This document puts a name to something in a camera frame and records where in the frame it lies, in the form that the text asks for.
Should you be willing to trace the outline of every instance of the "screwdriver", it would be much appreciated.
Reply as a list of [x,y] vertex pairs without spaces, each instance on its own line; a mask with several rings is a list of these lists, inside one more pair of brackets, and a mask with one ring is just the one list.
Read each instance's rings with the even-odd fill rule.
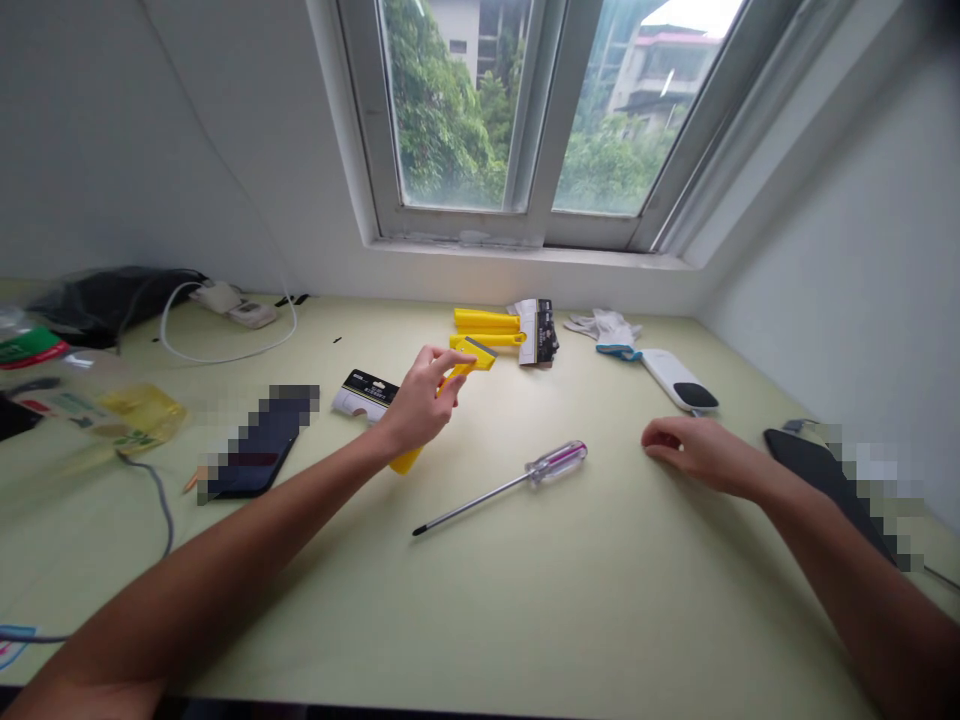
[[571,440],[563,447],[548,452],[546,455],[537,458],[532,463],[524,466],[526,472],[515,480],[511,480],[506,485],[501,485],[496,490],[491,490],[486,495],[481,495],[476,500],[471,500],[466,505],[451,510],[446,515],[441,515],[436,520],[431,520],[426,525],[421,525],[413,531],[413,536],[423,535],[430,528],[434,528],[440,523],[444,523],[450,518],[456,517],[462,512],[466,512],[472,507],[476,507],[484,500],[489,500],[494,495],[499,495],[504,490],[509,490],[514,485],[519,485],[524,480],[529,480],[531,487],[537,487],[544,480],[550,480],[580,466],[583,459],[587,456],[587,446],[579,440]]

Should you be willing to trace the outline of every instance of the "plastic bottle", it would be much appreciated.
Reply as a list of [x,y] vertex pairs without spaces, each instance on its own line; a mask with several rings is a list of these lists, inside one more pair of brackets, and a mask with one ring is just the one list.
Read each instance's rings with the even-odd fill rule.
[[125,454],[166,442],[187,414],[116,355],[72,348],[10,305],[0,306],[0,387],[9,400]]

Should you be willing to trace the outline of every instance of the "charger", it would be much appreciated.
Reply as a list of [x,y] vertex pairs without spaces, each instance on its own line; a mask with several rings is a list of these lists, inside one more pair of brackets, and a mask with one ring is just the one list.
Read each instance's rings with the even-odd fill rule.
[[276,309],[255,300],[245,300],[223,280],[208,280],[190,293],[190,298],[217,315],[225,315],[251,330],[262,328],[277,319]]
[[243,304],[240,293],[223,280],[217,280],[212,285],[201,285],[190,293],[190,298],[208,310],[213,310],[217,315],[226,315],[238,305]]

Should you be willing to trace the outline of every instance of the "white glove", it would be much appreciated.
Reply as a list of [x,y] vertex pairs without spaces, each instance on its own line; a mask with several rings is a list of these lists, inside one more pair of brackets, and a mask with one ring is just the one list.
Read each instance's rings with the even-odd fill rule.
[[630,325],[615,310],[594,310],[593,317],[571,315],[563,326],[567,330],[592,337],[597,341],[597,352],[616,355],[621,360],[639,360],[642,353],[633,348],[642,325]]

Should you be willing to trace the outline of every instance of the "smartphone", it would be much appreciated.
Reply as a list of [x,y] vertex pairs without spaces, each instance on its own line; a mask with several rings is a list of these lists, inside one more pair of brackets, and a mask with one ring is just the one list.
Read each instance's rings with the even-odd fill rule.
[[767,430],[763,439],[773,459],[833,500],[847,520],[890,563],[909,569],[909,556],[897,553],[895,535],[883,533],[883,521],[870,516],[868,501],[857,497],[856,482],[843,474],[827,448],[783,430]]
[[320,388],[312,385],[281,385],[271,388],[269,400],[260,401],[260,411],[250,413],[239,438],[210,468],[210,477],[199,483],[198,501],[250,498],[269,490],[283,467],[300,430],[310,424],[317,409]]

